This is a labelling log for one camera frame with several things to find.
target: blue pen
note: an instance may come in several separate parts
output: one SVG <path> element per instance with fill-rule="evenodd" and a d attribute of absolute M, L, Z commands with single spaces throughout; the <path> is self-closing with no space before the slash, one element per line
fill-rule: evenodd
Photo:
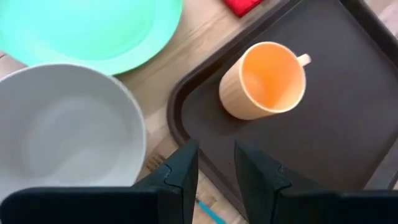
<path fill-rule="evenodd" d="M 210 210 L 203 202 L 201 202 L 199 199 L 195 199 L 196 203 L 200 206 L 203 211 L 207 213 L 208 216 L 210 216 L 217 224 L 226 224 L 226 222 L 220 218 L 218 215 L 216 215 L 213 211 Z"/>

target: table surface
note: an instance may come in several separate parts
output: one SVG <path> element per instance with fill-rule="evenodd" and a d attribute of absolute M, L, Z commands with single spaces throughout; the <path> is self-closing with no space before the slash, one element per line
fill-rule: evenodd
<path fill-rule="evenodd" d="M 166 122 L 166 106 L 174 85 L 190 70 L 231 40 L 279 0 L 268 0 L 242 19 L 236 18 L 220 0 L 185 0 L 182 18 L 172 40 L 151 61 L 118 75 L 137 98 L 147 126 L 147 158 L 139 178 L 177 148 Z M 398 0 L 366 0 L 373 11 L 398 37 Z M 25 65 L 0 51 L 0 78 Z M 246 223 L 218 189 L 199 173 L 197 197 L 227 223 Z M 214 223 L 195 206 L 194 223 Z"/>

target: mint green plate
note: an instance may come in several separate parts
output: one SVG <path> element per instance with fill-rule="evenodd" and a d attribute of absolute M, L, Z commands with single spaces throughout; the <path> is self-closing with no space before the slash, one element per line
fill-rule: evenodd
<path fill-rule="evenodd" d="M 173 36 L 183 0 L 0 0 L 0 50 L 26 65 L 72 63 L 116 75 Z"/>

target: dark brown tray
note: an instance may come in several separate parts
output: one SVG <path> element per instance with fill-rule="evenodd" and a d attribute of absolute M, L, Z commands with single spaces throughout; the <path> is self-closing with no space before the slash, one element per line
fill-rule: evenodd
<path fill-rule="evenodd" d="M 221 77 L 255 43 L 308 53 L 307 90 L 284 114 L 254 121 L 221 106 Z M 398 44 L 363 1 L 280 3 L 184 77 L 167 119 L 179 144 L 200 142 L 200 168 L 244 214 L 233 146 L 269 153 L 328 189 L 386 189 L 398 171 Z"/>

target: red object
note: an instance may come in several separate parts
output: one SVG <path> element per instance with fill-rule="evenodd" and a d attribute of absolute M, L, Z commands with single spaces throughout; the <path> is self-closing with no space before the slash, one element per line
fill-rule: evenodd
<path fill-rule="evenodd" d="M 223 0 L 225 4 L 237 15 L 242 17 L 260 4 L 263 0 Z"/>

